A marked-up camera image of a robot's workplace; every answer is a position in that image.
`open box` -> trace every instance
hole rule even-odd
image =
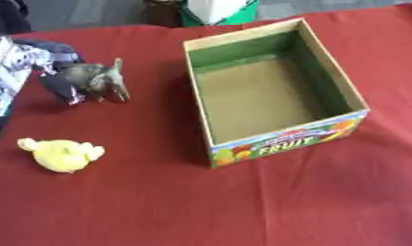
[[[303,19],[184,49],[213,168],[349,135],[369,111]]]

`red tablecloth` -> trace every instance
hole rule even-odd
[[[0,141],[0,246],[412,245],[412,5],[304,15],[372,107],[349,138],[207,169],[182,40],[259,25],[28,37],[125,60],[128,105],[61,106],[36,80]],[[48,172],[20,137],[107,153]]]

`yellow chick toy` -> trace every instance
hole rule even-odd
[[[91,161],[104,155],[104,147],[70,140],[34,141],[30,138],[17,140],[17,145],[33,152],[34,159],[43,167],[59,173],[73,173],[85,168]]]

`tile floor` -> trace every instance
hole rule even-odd
[[[36,31],[145,23],[142,0],[25,0]],[[258,19],[387,6],[412,0],[260,0]]]

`toy animal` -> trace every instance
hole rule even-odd
[[[61,70],[60,74],[67,82],[76,86],[86,95],[104,99],[109,88],[118,95],[121,101],[130,100],[130,93],[123,83],[121,75],[122,59],[116,58],[114,66],[106,67],[100,63],[73,63]]]
[[[81,144],[71,140],[34,141],[22,138],[17,140],[17,145],[33,152],[38,164],[59,173],[81,170],[105,153],[104,147],[93,147],[89,142]]]

